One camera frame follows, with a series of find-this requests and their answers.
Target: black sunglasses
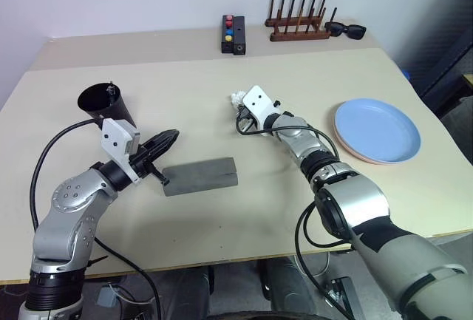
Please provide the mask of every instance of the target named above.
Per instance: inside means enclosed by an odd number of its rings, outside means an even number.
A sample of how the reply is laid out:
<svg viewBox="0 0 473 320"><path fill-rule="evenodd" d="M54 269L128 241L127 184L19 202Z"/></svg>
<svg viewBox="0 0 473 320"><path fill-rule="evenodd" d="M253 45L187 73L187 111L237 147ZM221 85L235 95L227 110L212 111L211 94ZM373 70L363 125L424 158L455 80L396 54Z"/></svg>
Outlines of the black sunglasses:
<svg viewBox="0 0 473 320"><path fill-rule="evenodd" d="M342 33L346 33L348 38L357 40L362 39L365 32L367 31L366 27L358 26L357 24L345 26L340 22L326 22L325 29L330 31L331 37L338 37Z"/></svg>

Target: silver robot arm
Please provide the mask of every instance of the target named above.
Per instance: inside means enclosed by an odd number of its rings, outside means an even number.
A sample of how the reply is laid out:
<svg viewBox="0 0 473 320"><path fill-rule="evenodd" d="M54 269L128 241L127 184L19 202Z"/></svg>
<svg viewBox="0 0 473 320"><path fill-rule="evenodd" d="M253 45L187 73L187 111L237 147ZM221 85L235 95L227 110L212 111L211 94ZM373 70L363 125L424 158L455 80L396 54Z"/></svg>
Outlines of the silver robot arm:
<svg viewBox="0 0 473 320"><path fill-rule="evenodd" d="M51 208L35 232L27 300L20 320L76 320L82 312L85 270L98 220L128 185L148 174L168 180L153 161L167 152L179 132L168 130L144 144L126 120L105 119L102 147L112 158L64 181L52 194Z"/></svg>
<svg viewBox="0 0 473 320"><path fill-rule="evenodd" d="M237 129L308 126L281 112L258 87L242 99ZM404 319L473 319L472 280L464 266L389 217L382 190L340 162L314 132L285 129L271 134L283 143L306 176L325 229L359 252L393 310Z"/></svg>

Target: black funnel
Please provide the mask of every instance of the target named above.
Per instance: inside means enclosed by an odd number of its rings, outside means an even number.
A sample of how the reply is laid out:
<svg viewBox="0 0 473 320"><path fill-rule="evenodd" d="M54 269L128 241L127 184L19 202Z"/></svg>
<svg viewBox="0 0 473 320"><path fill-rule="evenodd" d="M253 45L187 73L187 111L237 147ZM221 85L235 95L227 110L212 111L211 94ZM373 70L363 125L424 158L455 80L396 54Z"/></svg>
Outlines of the black funnel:
<svg viewBox="0 0 473 320"><path fill-rule="evenodd" d="M77 105L94 118L99 127L102 126L103 118L126 119L136 127L123 102L120 89L111 81L85 89L77 99Z"/></svg>

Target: blue plate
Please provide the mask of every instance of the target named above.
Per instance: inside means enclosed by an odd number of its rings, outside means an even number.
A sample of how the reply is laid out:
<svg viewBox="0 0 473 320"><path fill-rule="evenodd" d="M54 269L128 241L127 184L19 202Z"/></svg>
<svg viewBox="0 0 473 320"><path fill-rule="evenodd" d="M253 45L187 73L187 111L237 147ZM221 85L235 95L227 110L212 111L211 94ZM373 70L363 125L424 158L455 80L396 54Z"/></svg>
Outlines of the blue plate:
<svg viewBox="0 0 473 320"><path fill-rule="evenodd" d="M385 102L360 98L343 103L335 114L342 143L375 163L402 163L421 148L415 124Z"/></svg>

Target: table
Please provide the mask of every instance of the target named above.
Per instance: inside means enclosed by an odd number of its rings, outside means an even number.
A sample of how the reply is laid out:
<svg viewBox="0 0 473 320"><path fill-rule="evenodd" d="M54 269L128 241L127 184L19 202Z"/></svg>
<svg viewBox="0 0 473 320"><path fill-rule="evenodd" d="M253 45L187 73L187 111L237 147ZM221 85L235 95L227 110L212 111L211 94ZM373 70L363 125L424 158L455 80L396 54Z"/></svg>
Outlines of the table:
<svg viewBox="0 0 473 320"><path fill-rule="evenodd" d="M337 144L341 160L372 178L386 194L398 226L423 236L473 229L473 168L438 119L424 106L399 68L367 34L328 41L270 43L264 27L248 27L248 54L222 55L219 30L165 31L51 40L0 112L4 132L0 213L0 282L25 282L33 228L30 178L44 145L58 131L87 119L76 106L80 92L112 80L123 94L143 141L179 129L159 168L234 157L239 185L165 197L147 177L130 186L101 218L97 235L144 269L255 259L294 253L297 217L313 200L302 173L270 137L243 137L234 129L229 95L260 85L282 108L333 134L337 106L375 98L412 118L422 137L413 160L377 166ZM54 188L108 158L95 126L62 138L48 155L38 181L41 220ZM314 214L310 234L332 242ZM304 252L317 252L306 242ZM94 247L92 257L104 255ZM127 272L108 259L88 276Z"/></svg>

